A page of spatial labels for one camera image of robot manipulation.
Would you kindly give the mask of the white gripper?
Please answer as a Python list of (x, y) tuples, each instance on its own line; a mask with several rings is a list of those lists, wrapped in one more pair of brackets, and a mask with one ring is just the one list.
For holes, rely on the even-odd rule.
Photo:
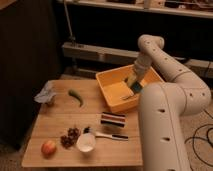
[(136, 74), (137, 81), (140, 82), (152, 64), (151, 58), (143, 53), (140, 53), (134, 61), (133, 71)]

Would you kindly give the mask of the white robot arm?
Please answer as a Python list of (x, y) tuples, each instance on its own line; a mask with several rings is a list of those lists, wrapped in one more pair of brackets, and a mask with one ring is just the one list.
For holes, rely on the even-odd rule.
[(190, 171), (179, 117), (205, 109), (211, 91), (199, 76), (163, 51), (162, 37), (142, 35), (138, 47), (133, 67), (137, 78), (143, 79), (151, 66), (165, 78), (145, 85), (139, 95), (143, 171)]

